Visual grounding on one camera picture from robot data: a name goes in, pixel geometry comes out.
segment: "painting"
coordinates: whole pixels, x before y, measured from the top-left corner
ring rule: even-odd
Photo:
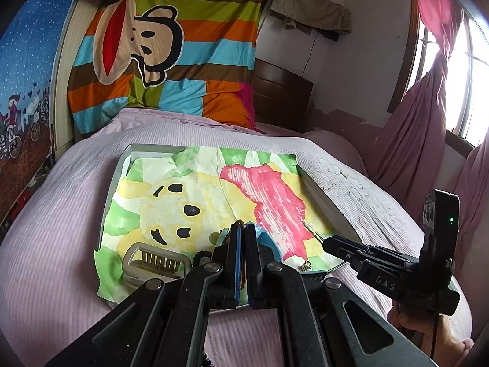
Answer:
[[[95,252],[99,296],[120,303],[131,292],[121,264],[132,244],[192,260],[212,251],[215,233],[238,219],[265,229],[284,263],[296,269],[306,261],[315,271],[341,263],[304,227],[307,221],[325,236],[336,234],[306,190],[294,155],[191,146],[168,157],[138,158],[119,182]]]
[[[0,38],[0,223],[51,152],[51,74],[71,3],[27,0]]]

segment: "paper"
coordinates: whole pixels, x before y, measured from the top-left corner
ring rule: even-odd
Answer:
[[[336,231],[297,172],[293,155],[187,147],[171,157],[139,158],[119,184],[95,253],[99,296],[120,303],[132,289],[122,280],[122,259],[136,242],[181,252],[193,260],[212,251],[212,233],[236,220],[255,222],[276,242],[284,263],[330,270],[342,261],[326,254],[309,233]]]

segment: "pink paint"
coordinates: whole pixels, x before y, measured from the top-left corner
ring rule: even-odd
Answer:
[[[256,203],[257,224],[267,230],[284,255],[307,260],[303,241],[312,238],[302,222],[306,218],[304,202],[282,180],[280,172],[268,165],[246,168],[235,164],[224,167],[221,179],[235,184]]]

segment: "yellow paint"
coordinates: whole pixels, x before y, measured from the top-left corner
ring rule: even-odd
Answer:
[[[278,166],[277,163],[274,163],[274,162],[269,162],[267,163],[267,165],[273,170],[273,171],[277,171],[277,172],[282,172],[282,170],[280,169],[280,167]]]
[[[146,196],[151,187],[148,182],[123,179],[117,192],[124,198],[140,198]]]
[[[124,255],[126,254],[129,247],[132,246],[134,243],[137,243],[137,242],[150,244],[152,246],[155,245],[152,242],[148,241],[148,239],[144,236],[141,229],[131,230],[128,234],[121,236],[119,243],[117,244],[117,252],[121,256],[121,258],[124,258]]]
[[[306,254],[309,258],[311,258],[312,256],[322,255],[324,252],[320,242],[317,241],[314,237],[309,240],[304,240],[303,243],[306,247]]]
[[[290,187],[294,194],[304,202],[306,206],[305,220],[309,222],[312,227],[316,229],[319,233],[330,232],[333,229],[331,223],[329,223],[328,219],[324,216],[322,211],[315,203],[311,194],[307,191],[306,186],[304,185],[304,182],[302,181],[300,175],[292,173],[282,174],[282,180],[287,184],[288,187]]]
[[[209,240],[211,233],[229,228],[236,219],[243,219],[245,222],[255,221],[255,203],[246,198],[236,185],[220,181],[214,175],[194,172],[183,177],[167,177],[153,184],[137,182],[144,184],[143,186],[137,186],[132,181],[126,182],[129,183],[120,186],[117,192],[124,198],[139,199],[137,202],[134,200],[133,206],[134,212],[141,216],[141,229],[121,236],[117,247],[121,256],[124,256],[131,244],[138,241],[190,254],[212,250],[214,245]],[[176,183],[183,185],[182,192],[168,191],[168,187]],[[153,189],[160,186],[164,188],[156,198],[153,196]],[[233,208],[223,189],[230,197]],[[184,213],[185,204],[199,208],[200,213],[187,216]],[[190,237],[180,238],[180,228],[190,228]],[[156,229],[159,229],[162,239],[168,243],[166,246],[152,238],[151,230]]]

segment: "human hand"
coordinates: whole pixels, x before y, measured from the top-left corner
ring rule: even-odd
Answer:
[[[405,310],[396,301],[392,301],[392,309],[387,314],[387,321],[399,331],[404,327],[423,334],[421,351],[428,356],[431,354],[433,344],[434,319],[433,313]],[[435,363],[439,367],[453,367],[464,353],[464,349],[465,345],[451,333],[448,316],[440,315],[433,356]]]

